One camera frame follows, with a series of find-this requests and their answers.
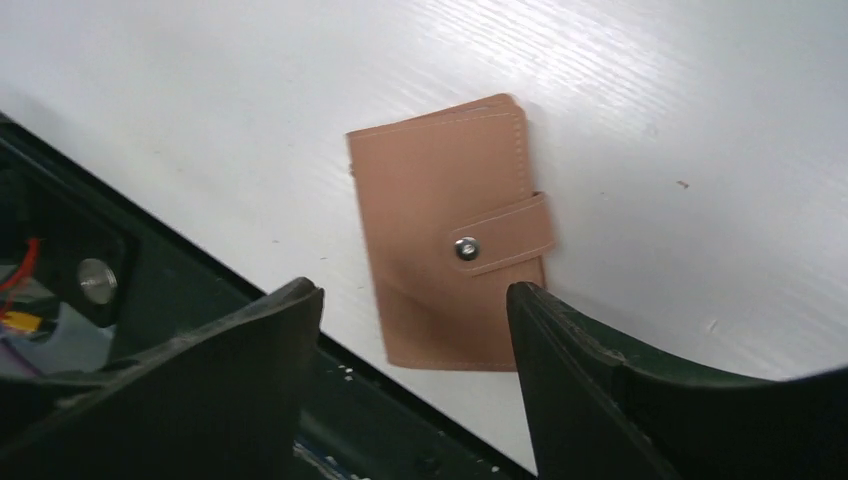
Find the wallet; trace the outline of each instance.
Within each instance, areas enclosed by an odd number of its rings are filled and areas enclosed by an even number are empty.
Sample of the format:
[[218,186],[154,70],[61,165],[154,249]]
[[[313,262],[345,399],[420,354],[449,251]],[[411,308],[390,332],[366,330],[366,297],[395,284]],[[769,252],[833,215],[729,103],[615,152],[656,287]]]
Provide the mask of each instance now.
[[556,245],[524,111],[506,94],[351,132],[389,363],[513,371],[506,291]]

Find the leather wallet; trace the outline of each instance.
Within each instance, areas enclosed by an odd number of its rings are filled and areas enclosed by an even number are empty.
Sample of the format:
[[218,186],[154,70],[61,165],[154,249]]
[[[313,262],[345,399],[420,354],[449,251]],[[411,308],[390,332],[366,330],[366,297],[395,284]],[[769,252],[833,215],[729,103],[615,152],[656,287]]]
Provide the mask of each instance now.
[[348,134],[389,363],[515,370],[506,290],[556,244],[526,133],[501,94]]

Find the wallet strap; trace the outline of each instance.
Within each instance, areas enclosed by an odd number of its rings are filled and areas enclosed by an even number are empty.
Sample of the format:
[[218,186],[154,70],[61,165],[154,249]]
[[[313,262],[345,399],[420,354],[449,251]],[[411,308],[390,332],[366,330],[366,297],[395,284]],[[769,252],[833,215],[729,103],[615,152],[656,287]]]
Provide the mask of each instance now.
[[[468,219],[447,237],[451,266],[472,277],[539,257],[556,246],[547,197],[541,192]],[[454,249],[463,239],[478,249],[473,260],[463,260]]]

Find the snap button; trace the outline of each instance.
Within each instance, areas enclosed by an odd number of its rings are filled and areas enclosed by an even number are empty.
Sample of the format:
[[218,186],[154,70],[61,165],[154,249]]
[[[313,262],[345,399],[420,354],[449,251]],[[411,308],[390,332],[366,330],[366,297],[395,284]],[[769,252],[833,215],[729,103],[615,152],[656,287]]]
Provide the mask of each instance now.
[[462,237],[453,244],[456,256],[470,262],[480,255],[480,243],[474,237]]

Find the white table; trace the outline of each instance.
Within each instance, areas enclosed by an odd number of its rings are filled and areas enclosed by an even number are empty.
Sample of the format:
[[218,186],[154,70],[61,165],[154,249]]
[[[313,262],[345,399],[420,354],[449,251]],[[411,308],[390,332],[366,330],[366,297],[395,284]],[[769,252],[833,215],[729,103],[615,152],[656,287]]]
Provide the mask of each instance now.
[[533,469],[514,374],[385,363],[344,133],[513,93],[554,293],[806,374],[848,360],[845,25],[835,1],[5,0],[0,110],[261,288],[326,287],[327,334]]

